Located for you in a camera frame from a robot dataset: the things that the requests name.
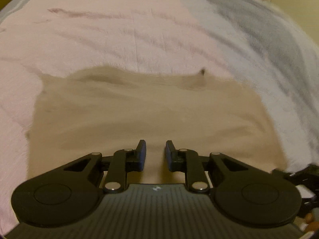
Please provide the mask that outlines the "beige knit garment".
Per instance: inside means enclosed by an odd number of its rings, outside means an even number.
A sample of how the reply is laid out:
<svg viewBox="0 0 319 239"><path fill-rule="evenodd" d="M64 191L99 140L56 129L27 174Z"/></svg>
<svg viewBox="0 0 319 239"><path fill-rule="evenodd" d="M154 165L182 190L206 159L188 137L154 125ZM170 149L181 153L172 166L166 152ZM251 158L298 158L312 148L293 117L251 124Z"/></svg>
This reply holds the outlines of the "beige knit garment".
<svg viewBox="0 0 319 239"><path fill-rule="evenodd" d="M199 155L223 153L264 171L287 160L260 96L248 85L198 73L150 76L108 66L65 78L44 75L29 130L27 177L92 152L147 143L144 171L131 182L180 183L165 143Z"/></svg>

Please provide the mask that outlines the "pink grey bed blanket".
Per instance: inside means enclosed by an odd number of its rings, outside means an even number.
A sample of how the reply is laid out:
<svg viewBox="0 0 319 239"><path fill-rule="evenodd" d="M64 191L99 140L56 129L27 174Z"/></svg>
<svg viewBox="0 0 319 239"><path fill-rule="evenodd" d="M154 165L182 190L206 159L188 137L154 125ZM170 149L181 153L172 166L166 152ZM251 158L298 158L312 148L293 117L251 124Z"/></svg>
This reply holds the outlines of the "pink grey bed blanket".
<svg viewBox="0 0 319 239"><path fill-rule="evenodd" d="M14 0L1 13L1 233L30 179L29 130L42 77L108 66L209 74L261 98L288 171L318 162L318 46L262 0Z"/></svg>

